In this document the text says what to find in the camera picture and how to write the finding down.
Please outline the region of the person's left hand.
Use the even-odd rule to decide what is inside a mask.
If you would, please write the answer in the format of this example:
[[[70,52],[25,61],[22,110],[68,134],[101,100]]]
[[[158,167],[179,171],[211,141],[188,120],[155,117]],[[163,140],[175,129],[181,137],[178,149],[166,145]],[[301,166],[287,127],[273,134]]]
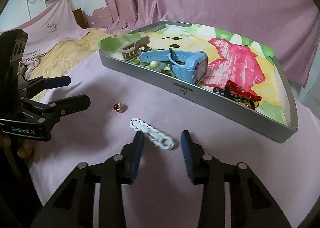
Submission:
[[[1,146],[5,147],[5,148],[12,147],[12,144],[20,145],[20,147],[18,149],[16,149],[16,151],[17,151],[17,155],[23,159],[27,159],[32,156],[35,145],[36,145],[36,141],[34,141],[34,140],[24,140],[22,142],[20,142],[20,141],[12,142],[10,137],[5,136],[5,135],[1,135],[0,140],[1,140]]]

